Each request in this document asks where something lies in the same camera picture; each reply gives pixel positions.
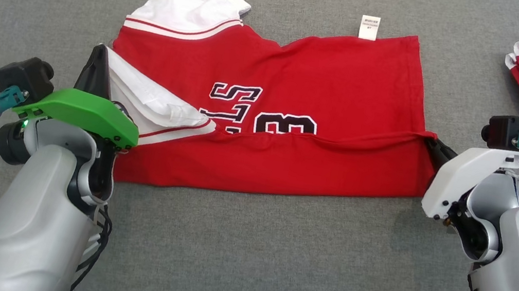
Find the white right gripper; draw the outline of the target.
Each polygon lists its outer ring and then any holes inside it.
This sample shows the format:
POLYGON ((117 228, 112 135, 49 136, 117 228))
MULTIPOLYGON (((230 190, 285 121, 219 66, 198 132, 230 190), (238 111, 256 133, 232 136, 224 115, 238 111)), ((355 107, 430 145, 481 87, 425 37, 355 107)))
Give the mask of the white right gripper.
POLYGON ((426 142, 434 173, 437 173, 422 198, 421 206, 429 218, 448 215, 450 206, 498 169, 518 169, 519 152, 469 148, 457 154, 439 138, 426 142))

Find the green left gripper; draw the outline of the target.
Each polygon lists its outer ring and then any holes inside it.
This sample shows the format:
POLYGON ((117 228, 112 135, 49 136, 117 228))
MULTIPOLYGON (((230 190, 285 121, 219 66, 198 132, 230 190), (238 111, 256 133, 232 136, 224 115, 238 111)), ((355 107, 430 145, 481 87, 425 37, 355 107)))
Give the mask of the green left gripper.
POLYGON ((21 119, 49 117, 113 142, 117 148, 138 145, 137 125, 110 101, 108 48, 99 44, 82 68, 74 88, 56 90, 41 101, 15 106, 21 119))

